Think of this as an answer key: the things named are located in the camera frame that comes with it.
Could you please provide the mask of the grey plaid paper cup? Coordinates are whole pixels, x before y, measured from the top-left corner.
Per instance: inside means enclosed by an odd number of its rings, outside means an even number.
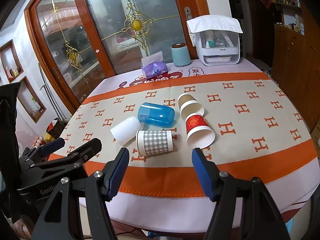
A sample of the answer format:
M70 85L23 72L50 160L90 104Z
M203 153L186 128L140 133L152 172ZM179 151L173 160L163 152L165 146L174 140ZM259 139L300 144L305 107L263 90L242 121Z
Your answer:
M174 150L172 132L138 130L136 146L140 157L172 152Z

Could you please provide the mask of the white plastic cup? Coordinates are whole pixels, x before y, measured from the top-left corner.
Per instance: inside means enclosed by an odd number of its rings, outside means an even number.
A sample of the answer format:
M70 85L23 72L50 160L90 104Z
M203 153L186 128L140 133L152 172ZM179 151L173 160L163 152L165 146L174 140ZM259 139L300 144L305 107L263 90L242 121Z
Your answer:
M123 146L136 136L142 125L135 116L131 116L110 129L116 142Z

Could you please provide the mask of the blue translucent plastic cup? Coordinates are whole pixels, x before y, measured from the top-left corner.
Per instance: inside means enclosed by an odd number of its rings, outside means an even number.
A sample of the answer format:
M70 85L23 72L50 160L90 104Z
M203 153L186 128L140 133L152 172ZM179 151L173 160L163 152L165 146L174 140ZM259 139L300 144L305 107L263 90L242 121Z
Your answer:
M166 128L173 124L175 110L169 106L144 102L138 110L137 117L145 124Z

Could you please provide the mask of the red paper cup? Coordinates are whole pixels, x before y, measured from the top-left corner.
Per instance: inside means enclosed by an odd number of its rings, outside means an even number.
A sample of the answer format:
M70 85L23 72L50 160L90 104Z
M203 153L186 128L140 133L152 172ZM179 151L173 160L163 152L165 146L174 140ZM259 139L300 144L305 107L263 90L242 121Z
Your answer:
M199 113L192 113L185 120L186 143L194 148L207 148L215 141L215 132Z

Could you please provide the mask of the brown white paper cup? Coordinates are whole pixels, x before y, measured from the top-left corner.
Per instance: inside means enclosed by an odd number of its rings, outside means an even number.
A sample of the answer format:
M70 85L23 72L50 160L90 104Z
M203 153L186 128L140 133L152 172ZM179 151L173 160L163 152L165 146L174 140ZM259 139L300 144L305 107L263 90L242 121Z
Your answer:
M178 97L177 102L180 110L180 116L183 120L193 113L204 116L204 107L192 95L188 93L182 93Z

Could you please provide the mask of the white printed tablecloth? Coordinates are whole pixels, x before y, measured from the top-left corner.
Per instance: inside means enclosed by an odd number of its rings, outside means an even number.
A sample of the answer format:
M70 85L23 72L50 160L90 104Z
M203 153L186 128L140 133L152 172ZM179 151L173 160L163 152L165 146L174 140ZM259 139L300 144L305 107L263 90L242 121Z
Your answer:
M213 67L206 67L196 60L187 67L171 67L167 77L150 81L144 80L138 70L111 77L104 80L90 96L182 77L253 72L263 73L246 59L230 66ZM170 153L140 157L136 142L131 140L128 143L129 167L118 195L108 205L110 215L114 220L144 229L182 233L204 232L213 213L214 204L204 195L192 166L191 149L186 143L185 121L180 116L179 107L175 110L175 119L169 130L172 132L174 145L174 150ZM272 193L271 195L279 210L286 212L294 206L304 205L315 189L295 201L280 198Z

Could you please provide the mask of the orange beige H-pattern runner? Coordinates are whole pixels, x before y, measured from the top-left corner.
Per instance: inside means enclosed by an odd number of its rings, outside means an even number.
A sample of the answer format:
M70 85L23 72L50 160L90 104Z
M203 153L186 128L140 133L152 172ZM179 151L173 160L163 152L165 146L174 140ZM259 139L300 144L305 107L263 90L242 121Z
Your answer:
M93 173L120 149L111 129L136 116L145 102L178 110L178 97L192 95L205 110L214 142L205 157L239 179L259 177L270 192L295 201L319 184L317 153L304 121L287 96L264 73L182 77L90 96L62 133L58 159L93 138L103 148L87 164Z

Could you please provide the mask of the purple tissue pack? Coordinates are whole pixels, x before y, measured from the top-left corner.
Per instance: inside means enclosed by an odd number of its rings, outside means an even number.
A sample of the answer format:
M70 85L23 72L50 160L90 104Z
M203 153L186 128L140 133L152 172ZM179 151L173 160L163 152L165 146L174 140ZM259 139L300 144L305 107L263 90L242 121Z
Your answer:
M141 70L146 79L150 79L168 72L168 67L166 63L163 62L162 51L142 58L141 62Z

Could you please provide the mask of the wooden glass sliding door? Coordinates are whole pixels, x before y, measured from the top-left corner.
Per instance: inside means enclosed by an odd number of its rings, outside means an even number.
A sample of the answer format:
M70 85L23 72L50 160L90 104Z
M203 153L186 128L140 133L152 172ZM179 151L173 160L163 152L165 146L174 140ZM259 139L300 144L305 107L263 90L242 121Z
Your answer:
M74 113L106 78L189 39L187 20L209 12L206 0L31 0L24 13L31 44L50 84Z

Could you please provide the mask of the light blue canister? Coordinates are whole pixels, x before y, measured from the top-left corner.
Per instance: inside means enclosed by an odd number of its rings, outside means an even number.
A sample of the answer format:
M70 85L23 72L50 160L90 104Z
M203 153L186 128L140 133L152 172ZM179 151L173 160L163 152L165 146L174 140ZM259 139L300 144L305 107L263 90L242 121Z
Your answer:
M171 46L173 64L184 67L191 64L188 47L185 43L176 43Z

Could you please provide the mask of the white desktop storage box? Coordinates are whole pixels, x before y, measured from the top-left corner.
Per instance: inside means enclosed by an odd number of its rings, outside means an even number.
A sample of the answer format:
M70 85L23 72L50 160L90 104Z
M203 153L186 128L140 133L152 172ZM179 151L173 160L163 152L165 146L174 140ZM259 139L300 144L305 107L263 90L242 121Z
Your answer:
M195 34L199 60L206 66L237 64L240 61L239 33L206 30Z

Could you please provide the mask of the white cloth on box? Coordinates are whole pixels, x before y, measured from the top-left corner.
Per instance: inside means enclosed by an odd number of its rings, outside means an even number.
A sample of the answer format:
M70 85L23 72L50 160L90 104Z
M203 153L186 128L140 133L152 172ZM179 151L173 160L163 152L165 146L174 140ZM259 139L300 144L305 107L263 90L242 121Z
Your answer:
M191 20L187 20L189 37L193 47L196 46L196 33L203 31L231 31L242 34L242 28L236 18L222 15L203 15Z

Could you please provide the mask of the dark wooden cabinet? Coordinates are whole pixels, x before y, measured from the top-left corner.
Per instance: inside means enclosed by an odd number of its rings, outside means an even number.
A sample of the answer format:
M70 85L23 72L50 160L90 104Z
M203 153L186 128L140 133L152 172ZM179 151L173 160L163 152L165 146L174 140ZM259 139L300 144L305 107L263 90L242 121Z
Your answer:
M319 120L319 24L303 0L271 0L270 8L271 76L313 130Z

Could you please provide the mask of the lower wall niche frame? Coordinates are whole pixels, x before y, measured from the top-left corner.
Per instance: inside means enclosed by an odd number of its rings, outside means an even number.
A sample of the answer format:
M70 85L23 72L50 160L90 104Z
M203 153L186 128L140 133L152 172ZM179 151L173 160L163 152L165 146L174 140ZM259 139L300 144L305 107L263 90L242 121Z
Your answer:
M46 107L35 93L26 76L21 79L20 84L17 98L33 122L37 123L46 111Z

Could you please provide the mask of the wall niche frame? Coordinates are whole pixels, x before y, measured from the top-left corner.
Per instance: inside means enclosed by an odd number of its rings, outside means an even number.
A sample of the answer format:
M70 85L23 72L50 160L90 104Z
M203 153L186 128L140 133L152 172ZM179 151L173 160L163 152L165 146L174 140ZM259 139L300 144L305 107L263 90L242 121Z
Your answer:
M23 73L23 68L18 59L13 40L1 46L1 63L10 83Z
M46 111L46 107L35 93L26 76L21 79L20 84L17 98L33 122L37 123Z

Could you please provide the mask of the upper wall niche frame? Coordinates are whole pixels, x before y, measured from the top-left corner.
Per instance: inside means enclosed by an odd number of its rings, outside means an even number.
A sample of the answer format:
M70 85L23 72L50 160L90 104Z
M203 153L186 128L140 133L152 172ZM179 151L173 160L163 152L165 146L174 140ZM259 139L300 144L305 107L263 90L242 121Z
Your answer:
M10 83L23 73L23 68L18 59L13 40L1 46L1 63Z

